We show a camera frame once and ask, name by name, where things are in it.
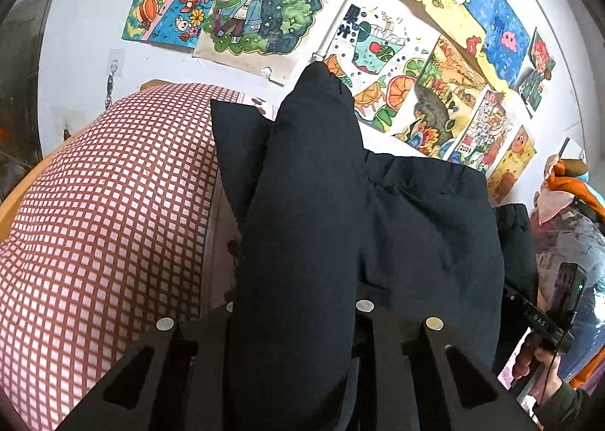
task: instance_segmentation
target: sleeve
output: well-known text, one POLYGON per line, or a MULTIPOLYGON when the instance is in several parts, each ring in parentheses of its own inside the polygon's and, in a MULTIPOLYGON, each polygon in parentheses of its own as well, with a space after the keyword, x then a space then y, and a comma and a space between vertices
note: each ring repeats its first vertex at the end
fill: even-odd
POLYGON ((248 10, 246 25, 248 27, 253 27, 254 25, 260 25, 261 21, 261 1, 254 0, 252 1, 252 4, 250 4, 250 9, 248 10))
POLYGON ((548 402, 534 406, 534 414, 544 431, 563 431, 569 429, 588 399, 585 391, 574 390, 569 383, 563 382, 548 402))

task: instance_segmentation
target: door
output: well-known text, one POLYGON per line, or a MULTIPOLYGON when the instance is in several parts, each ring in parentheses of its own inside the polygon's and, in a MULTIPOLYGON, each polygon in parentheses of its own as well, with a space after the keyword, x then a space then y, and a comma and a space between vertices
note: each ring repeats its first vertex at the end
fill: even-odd
POLYGON ((0 202, 42 160, 37 77, 51 1, 24 0, 0 25, 0 202))

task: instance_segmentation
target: hand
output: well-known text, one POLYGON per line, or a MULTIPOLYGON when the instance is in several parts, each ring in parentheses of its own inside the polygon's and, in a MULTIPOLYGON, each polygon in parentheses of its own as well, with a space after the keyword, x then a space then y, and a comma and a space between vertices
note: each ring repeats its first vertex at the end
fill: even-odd
POLYGON ((515 360, 515 366, 512 367, 512 377, 518 379, 528 375, 529 365, 533 358, 544 363, 544 371, 542 371, 542 374, 529 391, 529 394, 534 397, 538 405, 540 405, 548 402, 559 388, 561 388, 563 382, 557 376, 559 364, 561 363, 561 356, 555 358, 553 352, 542 349, 541 347, 536 348, 532 354, 531 347, 535 345, 537 337, 539 337, 539 334, 531 333, 525 338, 525 342, 521 346, 521 351, 515 360))

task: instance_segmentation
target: metal screw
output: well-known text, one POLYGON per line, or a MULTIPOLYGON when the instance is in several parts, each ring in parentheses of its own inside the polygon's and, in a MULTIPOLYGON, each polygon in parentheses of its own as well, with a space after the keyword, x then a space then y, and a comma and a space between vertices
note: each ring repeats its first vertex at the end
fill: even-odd
POLYGON ((171 319, 169 316, 165 316, 164 318, 161 318, 157 321, 157 323, 155 324, 155 327, 158 330, 170 330, 171 328, 174 327, 174 320, 171 319))
POLYGON ((437 318, 436 316, 429 317, 425 323, 427 324, 427 327, 431 330, 441 330, 442 328, 444 328, 444 321, 440 318, 437 318))
POLYGON ((355 307, 360 312, 370 313, 374 309, 374 303, 372 303, 370 300, 359 300, 357 303, 355 303, 355 307))

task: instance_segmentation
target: black cable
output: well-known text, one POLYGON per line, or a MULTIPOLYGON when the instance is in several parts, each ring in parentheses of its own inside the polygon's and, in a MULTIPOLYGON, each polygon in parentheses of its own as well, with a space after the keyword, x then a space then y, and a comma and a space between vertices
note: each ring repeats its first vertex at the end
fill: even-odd
MULTIPOLYGON (((569 334, 569 329, 567 329, 567 330, 565 331, 565 333, 563 334, 563 337, 562 337, 562 338, 561 338, 561 340, 559 341, 559 343, 558 343, 558 345, 557 345, 557 349, 556 349, 556 351, 555 351, 555 355, 554 355, 554 357, 552 358, 552 361, 551 361, 550 365, 548 366, 548 371, 546 372, 546 378, 544 379, 544 388, 542 389, 542 395, 541 395, 540 400, 539 400, 539 402, 540 402, 540 403, 538 404, 539 406, 540 406, 540 405, 542 405, 542 401, 544 400, 544 395, 545 395, 545 393, 546 393, 546 385, 548 384, 548 378, 549 378, 549 377, 550 377, 550 375, 551 375, 551 371, 552 371, 552 365, 553 365, 553 364, 555 364, 555 359, 557 358, 557 356, 559 356, 559 352, 561 351, 561 345, 563 344, 563 341, 564 341, 564 340, 565 340, 565 338, 568 336, 568 334, 569 334)), ((532 419, 534 419, 534 418, 535 418, 535 412, 534 412, 534 408, 532 408, 532 416, 531 416, 531 418, 532 418, 532 419)))

